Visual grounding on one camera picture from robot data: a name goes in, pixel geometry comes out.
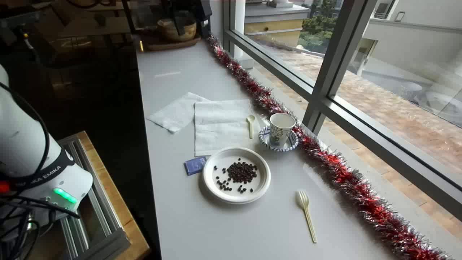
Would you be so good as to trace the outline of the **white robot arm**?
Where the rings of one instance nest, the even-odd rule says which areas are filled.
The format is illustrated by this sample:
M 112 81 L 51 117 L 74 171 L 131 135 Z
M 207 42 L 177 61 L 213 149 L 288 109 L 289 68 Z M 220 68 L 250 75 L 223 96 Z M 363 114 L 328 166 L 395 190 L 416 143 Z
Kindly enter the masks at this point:
M 22 216 L 45 226 L 63 216 L 80 217 L 82 201 L 93 175 L 53 138 L 38 116 L 31 116 L 14 94 L 0 67 L 0 161 L 2 178 L 12 185 L 2 205 L 2 226 L 15 227 Z

